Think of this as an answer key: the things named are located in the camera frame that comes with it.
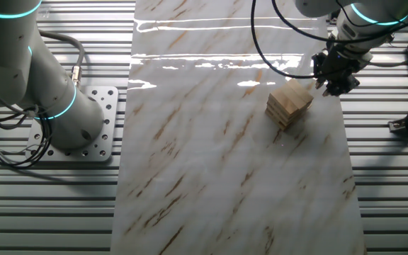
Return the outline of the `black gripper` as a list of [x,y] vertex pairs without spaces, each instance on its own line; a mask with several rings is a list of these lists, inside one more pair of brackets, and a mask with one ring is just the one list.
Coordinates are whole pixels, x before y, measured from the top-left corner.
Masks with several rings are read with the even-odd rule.
[[313,72],[316,76],[315,88],[320,89],[328,81],[323,96],[340,96],[356,88],[360,81],[353,73],[358,61],[341,56],[338,52],[329,54],[320,52],[312,56]]

